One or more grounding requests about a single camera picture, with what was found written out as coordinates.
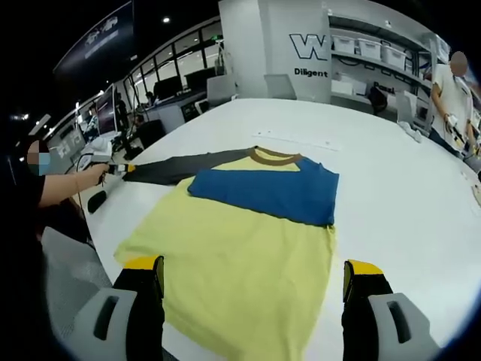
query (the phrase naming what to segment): window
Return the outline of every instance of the window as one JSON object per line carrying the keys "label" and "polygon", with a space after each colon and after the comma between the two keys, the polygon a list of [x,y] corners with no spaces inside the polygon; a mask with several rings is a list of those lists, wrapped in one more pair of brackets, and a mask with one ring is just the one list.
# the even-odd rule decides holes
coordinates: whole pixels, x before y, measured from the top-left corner
{"label": "window", "polygon": [[[135,91],[137,91],[138,96],[141,97],[140,91],[142,91],[142,93],[144,93],[144,96],[145,96],[145,89],[144,89],[144,85],[142,84],[142,77],[138,77],[136,80],[134,80],[134,84],[135,84]],[[135,96],[131,77],[129,77],[126,80],[126,88],[127,88],[128,97],[130,99],[132,107],[136,109],[138,107],[138,100],[137,100],[137,97]]]}
{"label": "window", "polygon": [[146,77],[149,72],[154,70],[154,64],[153,64],[153,58],[147,60],[143,65],[142,65],[142,71],[144,72],[144,77]]}
{"label": "window", "polygon": [[135,83],[137,83],[139,80],[142,80],[142,73],[140,68],[134,71],[134,74],[132,74],[132,78],[134,79]]}
{"label": "window", "polygon": [[222,27],[220,25],[220,22],[214,23],[202,29],[202,40],[207,41],[207,40],[210,40],[213,36],[221,35],[221,34],[222,34]]}
{"label": "window", "polygon": [[157,66],[161,67],[164,62],[169,60],[173,56],[172,45],[169,45],[164,50],[160,51],[156,55]]}
{"label": "window", "polygon": [[178,58],[177,63],[179,65],[180,79],[182,80],[182,85],[184,86],[187,86],[186,75],[204,68],[204,61],[202,60],[201,51],[187,53],[186,55]]}
{"label": "window", "polygon": [[176,77],[177,71],[175,70],[174,60],[169,60],[158,70],[160,80],[167,79],[169,77]]}
{"label": "window", "polygon": [[142,71],[144,72],[144,80],[145,86],[147,87],[147,92],[153,93],[153,86],[157,83],[157,73],[155,70],[153,58],[142,65]]}
{"label": "window", "polygon": [[194,32],[190,35],[187,35],[181,38],[179,41],[176,41],[175,51],[178,54],[198,44],[199,44],[198,32]]}
{"label": "window", "polygon": [[216,65],[216,60],[219,57],[219,45],[215,44],[211,47],[205,48],[205,58],[207,60],[207,67],[212,68]]}

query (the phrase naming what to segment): blue t-shirt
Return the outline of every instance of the blue t-shirt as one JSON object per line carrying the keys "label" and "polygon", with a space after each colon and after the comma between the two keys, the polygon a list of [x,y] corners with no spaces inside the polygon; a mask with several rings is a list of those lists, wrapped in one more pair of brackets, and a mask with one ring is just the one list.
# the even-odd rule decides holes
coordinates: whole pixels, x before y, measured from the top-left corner
{"label": "blue t-shirt", "polygon": [[300,171],[200,171],[192,196],[314,226],[334,224],[339,175],[308,158]]}

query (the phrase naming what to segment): computer monitor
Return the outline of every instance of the computer monitor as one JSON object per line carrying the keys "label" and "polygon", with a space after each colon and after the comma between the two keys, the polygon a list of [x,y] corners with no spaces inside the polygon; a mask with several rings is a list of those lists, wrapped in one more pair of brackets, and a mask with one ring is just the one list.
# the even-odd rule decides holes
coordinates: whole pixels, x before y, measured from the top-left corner
{"label": "computer monitor", "polygon": [[163,100],[175,96],[179,91],[182,90],[182,80],[180,77],[170,77],[158,81],[153,87],[153,95],[158,100]]}
{"label": "computer monitor", "polygon": [[117,134],[113,93],[112,84],[97,100],[98,134],[104,138],[112,138]]}
{"label": "computer monitor", "polygon": [[207,79],[216,76],[216,69],[214,67],[202,69],[186,75],[187,86],[191,90],[206,90]]}

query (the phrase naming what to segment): person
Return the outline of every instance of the person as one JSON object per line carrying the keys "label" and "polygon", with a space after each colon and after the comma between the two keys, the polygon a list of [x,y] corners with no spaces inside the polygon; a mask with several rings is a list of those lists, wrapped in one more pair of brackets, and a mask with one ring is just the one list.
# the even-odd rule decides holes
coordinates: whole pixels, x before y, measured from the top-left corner
{"label": "person", "polygon": [[128,129],[129,121],[127,120],[127,107],[119,92],[115,92],[115,112],[118,130]]}
{"label": "person", "polygon": [[145,93],[145,96],[147,97],[147,106],[152,107],[156,101],[156,97],[153,96],[152,92]]}
{"label": "person", "polygon": [[92,115],[89,124],[84,132],[85,139],[91,141],[93,138],[98,137],[98,116],[97,116],[97,104],[93,103],[90,105],[89,112]]}
{"label": "person", "polygon": [[461,81],[466,71],[466,56],[460,51],[453,53],[449,65],[437,65],[431,91],[436,110],[429,138],[459,158],[466,144],[476,147],[471,124],[473,98]]}
{"label": "person", "polygon": [[39,208],[55,205],[98,183],[107,165],[76,173],[38,175],[15,153],[12,133],[1,129],[0,192],[2,215],[2,267],[4,279],[3,323],[8,329],[7,347],[17,359],[75,359],[54,336],[45,299],[45,264],[41,243],[35,237]]}
{"label": "person", "polygon": [[144,116],[142,114],[136,114],[134,118],[135,130],[139,129],[144,124]]}

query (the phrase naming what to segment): desk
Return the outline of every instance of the desk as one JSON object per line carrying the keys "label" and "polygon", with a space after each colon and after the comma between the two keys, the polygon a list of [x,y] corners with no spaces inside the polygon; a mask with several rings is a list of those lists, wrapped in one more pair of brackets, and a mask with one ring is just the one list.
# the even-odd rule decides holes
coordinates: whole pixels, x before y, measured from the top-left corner
{"label": "desk", "polygon": [[149,120],[160,119],[165,132],[170,133],[190,120],[186,119],[187,113],[195,110],[194,103],[205,98],[206,94],[204,90],[196,90],[166,99],[146,109],[147,117]]}
{"label": "desk", "polygon": [[[288,140],[255,136],[267,130]],[[445,346],[480,287],[481,211],[467,180],[476,175],[428,139],[416,143],[395,123],[333,105],[277,99],[240,99],[214,108],[167,134],[134,163],[255,144],[302,153],[340,173],[337,249],[306,359],[342,359],[343,261],[349,258],[379,266],[392,289],[428,317],[431,335]],[[117,245],[170,190],[121,181],[95,214],[86,212],[112,282],[121,271],[113,258]],[[178,359],[219,359],[172,326],[164,330],[164,348]]]}

